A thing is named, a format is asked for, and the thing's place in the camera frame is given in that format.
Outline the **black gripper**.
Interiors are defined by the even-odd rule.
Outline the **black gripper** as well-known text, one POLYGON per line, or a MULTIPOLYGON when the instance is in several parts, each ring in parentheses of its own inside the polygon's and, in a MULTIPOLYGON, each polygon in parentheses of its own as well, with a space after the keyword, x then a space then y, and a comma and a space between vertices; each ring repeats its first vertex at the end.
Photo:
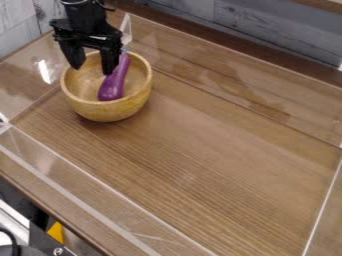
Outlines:
POLYGON ((49 21, 53 37, 71 67, 80 69, 85 61, 83 47, 100 49, 103 74, 111 75, 119 65, 123 33, 107 22, 113 12, 104 0, 60 0, 65 18, 49 21))

